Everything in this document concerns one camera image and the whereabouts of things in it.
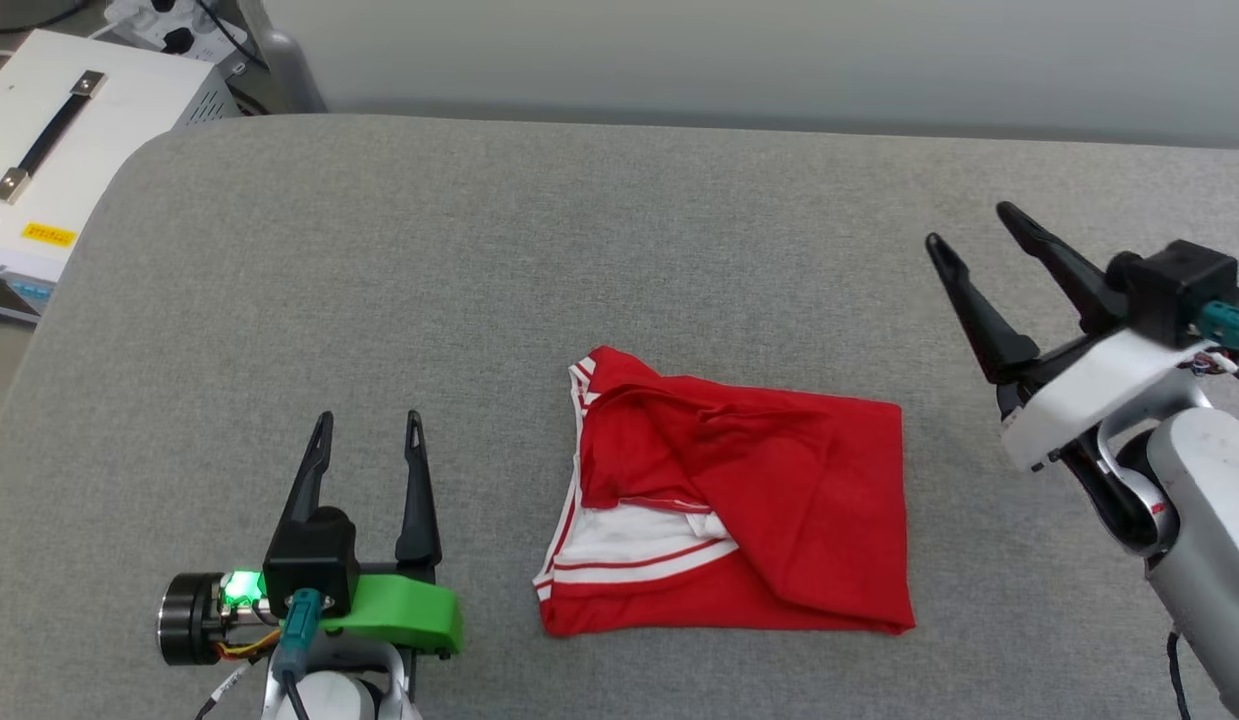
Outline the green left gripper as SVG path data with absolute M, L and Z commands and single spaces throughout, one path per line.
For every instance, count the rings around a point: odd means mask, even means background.
M 318 492 L 331 459 L 335 414 L 318 414 L 287 493 L 280 525 L 309 520 L 318 509 Z M 444 559 L 422 415 L 410 410 L 403 449 L 406 496 L 395 543 L 398 566 L 437 566 Z M 465 625 L 458 594 L 442 585 L 419 582 L 396 574 L 359 577 L 343 616 L 318 621 L 325 632 L 357 634 L 427 653 L 458 656 L 465 647 Z

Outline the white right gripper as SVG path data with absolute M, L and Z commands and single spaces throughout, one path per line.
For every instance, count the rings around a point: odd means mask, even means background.
M 1127 299 L 1108 286 L 1094 263 L 1014 202 L 997 202 L 997 218 L 1064 292 L 1079 314 L 1082 333 L 1103 335 L 1125 323 Z M 926 252 L 986 380 L 994 385 L 1018 380 L 1038 359 L 1038 345 L 997 314 L 971 281 L 966 263 L 938 233 L 926 237 Z M 1100 341 L 1004 420 L 1000 439 L 1009 460 L 1015 468 L 1027 471 L 1108 418 L 1113 419 L 1113 432 L 1119 432 L 1144 418 L 1163 415 L 1171 406 L 1198 400 L 1196 377 L 1182 364 L 1211 346 L 1199 342 L 1167 348 L 1134 331 Z

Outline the red white garment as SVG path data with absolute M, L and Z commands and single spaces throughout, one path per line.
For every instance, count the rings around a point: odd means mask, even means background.
M 632 628 L 914 628 L 901 406 L 567 371 L 572 473 L 535 585 L 555 637 Z

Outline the grey fabric sofa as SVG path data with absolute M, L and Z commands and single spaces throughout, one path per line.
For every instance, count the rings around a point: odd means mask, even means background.
M 72 252 L 0 415 L 0 720 L 193 720 L 229 665 L 159 659 L 180 571 L 255 566 L 313 423 L 322 498 L 390 559 L 418 409 L 467 644 L 427 720 L 1177 720 L 1170 621 L 1070 473 L 1017 473 L 935 279 L 1018 331 L 1075 314 L 994 206 L 1097 264 L 1239 259 L 1239 151 L 405 116 L 154 138 Z M 567 368 L 902 406 L 917 628 L 543 633 Z

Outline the white appliance box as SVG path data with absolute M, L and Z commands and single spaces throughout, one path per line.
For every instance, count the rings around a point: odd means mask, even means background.
M 0 202 L 0 316 L 38 323 L 90 214 L 121 164 L 152 138 L 234 118 L 229 86 L 207 61 L 37 29 L 0 68 L 0 178 L 85 69 L 107 82 L 15 204 Z M 30 222 L 78 232 L 69 249 L 21 237 Z

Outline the white power strip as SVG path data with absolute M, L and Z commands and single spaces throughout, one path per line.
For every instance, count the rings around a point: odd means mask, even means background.
M 171 29 L 190 27 L 197 45 L 185 58 L 207 61 L 239 76 L 255 64 L 250 38 L 245 29 L 222 19 L 218 4 L 221 0 L 183 0 L 180 12 L 159 15 L 147 0 L 108 0 L 104 19 L 112 35 L 157 53 L 162 53 L 162 37 Z

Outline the grey metal frame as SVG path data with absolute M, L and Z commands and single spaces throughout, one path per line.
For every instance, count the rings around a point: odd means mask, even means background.
M 261 59 L 270 67 L 273 82 L 290 113 L 316 114 L 328 109 L 304 58 L 302 47 L 278 24 L 273 24 L 266 0 L 235 0 Z

